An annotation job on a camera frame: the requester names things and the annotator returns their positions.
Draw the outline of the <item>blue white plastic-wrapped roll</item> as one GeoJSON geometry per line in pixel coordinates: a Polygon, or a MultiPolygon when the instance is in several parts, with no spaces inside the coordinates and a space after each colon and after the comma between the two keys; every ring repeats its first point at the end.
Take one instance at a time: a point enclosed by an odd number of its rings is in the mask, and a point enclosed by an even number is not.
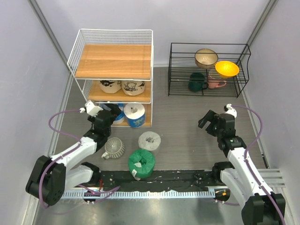
{"type": "MultiPolygon", "coordinates": [[[[111,108],[109,108],[107,105],[105,105],[103,103],[101,103],[99,106],[102,107],[103,109],[111,111],[111,108]]],[[[124,104],[123,103],[117,103],[117,106],[121,110],[121,113],[116,117],[115,121],[113,122],[113,125],[119,125],[125,120],[125,115],[124,115],[124,112],[123,112],[124,104]]]]}

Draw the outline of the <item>grey paper towel roll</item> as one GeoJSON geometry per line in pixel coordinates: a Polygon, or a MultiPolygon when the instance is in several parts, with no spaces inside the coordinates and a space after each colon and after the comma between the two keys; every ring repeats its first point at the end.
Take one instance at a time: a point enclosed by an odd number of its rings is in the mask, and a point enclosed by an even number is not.
{"type": "Polygon", "coordinates": [[[147,150],[153,155],[157,155],[161,144],[161,136],[155,132],[147,131],[141,134],[138,138],[140,149],[147,150]]]}

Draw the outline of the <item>white roll blue wrapper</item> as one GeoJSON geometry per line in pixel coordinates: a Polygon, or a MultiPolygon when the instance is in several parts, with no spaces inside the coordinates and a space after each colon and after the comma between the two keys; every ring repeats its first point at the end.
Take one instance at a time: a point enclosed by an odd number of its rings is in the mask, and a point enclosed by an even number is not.
{"type": "Polygon", "coordinates": [[[127,123],[132,128],[141,127],[146,120],[145,107],[140,103],[126,104],[123,109],[127,123]]]}

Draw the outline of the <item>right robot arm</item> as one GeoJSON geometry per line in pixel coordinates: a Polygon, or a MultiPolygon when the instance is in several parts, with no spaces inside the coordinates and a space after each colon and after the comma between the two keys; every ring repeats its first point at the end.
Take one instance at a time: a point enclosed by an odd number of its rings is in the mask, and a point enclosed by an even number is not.
{"type": "Polygon", "coordinates": [[[264,181],[252,162],[249,147],[236,135],[235,119],[237,112],[228,104],[224,113],[209,110],[198,121],[206,131],[217,138],[218,147],[228,159],[215,163],[212,181],[217,185],[225,184],[241,207],[241,217],[245,225],[284,225],[285,199],[276,194],[264,181]]]}

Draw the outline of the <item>brown paper roll with cartoon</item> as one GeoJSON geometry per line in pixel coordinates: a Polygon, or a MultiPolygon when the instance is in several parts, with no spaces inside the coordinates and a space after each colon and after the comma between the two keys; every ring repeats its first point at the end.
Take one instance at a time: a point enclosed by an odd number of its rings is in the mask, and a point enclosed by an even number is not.
{"type": "Polygon", "coordinates": [[[121,88],[126,95],[137,96],[144,92],[145,81],[121,81],[121,88]]]}

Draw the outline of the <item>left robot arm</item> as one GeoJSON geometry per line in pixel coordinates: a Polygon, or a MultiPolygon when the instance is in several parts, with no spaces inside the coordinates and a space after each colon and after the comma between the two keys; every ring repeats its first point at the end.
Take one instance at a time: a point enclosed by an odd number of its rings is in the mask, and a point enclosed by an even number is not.
{"type": "Polygon", "coordinates": [[[63,152],[51,157],[40,156],[25,187],[25,191],[38,198],[44,208],[55,205],[71,188],[82,184],[95,187],[99,183],[99,168],[87,162],[81,164],[80,161],[107,143],[111,126],[121,114],[121,109],[117,104],[110,103],[102,108],[89,100],[75,112],[88,115],[90,129],[83,137],[76,137],[77,142],[63,152]]]}

